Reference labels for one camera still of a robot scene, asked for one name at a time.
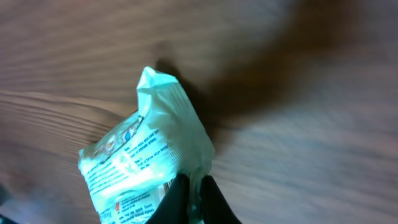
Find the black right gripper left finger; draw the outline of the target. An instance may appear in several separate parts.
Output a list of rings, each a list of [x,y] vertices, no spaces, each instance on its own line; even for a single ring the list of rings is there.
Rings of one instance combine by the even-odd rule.
[[[190,180],[178,174],[146,224],[187,224]]]

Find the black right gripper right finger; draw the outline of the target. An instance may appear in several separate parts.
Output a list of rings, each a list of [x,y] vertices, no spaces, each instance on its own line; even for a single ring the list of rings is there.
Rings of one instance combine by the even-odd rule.
[[[202,178],[200,197],[205,224],[241,224],[212,176]]]

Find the colourful packet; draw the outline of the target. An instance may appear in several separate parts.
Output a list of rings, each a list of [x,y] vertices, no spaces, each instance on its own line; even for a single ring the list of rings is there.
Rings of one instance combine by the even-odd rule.
[[[174,76],[146,67],[136,91],[137,111],[80,151],[78,167],[100,221],[147,222],[185,174],[188,221],[202,223],[199,188],[211,170],[211,139]]]

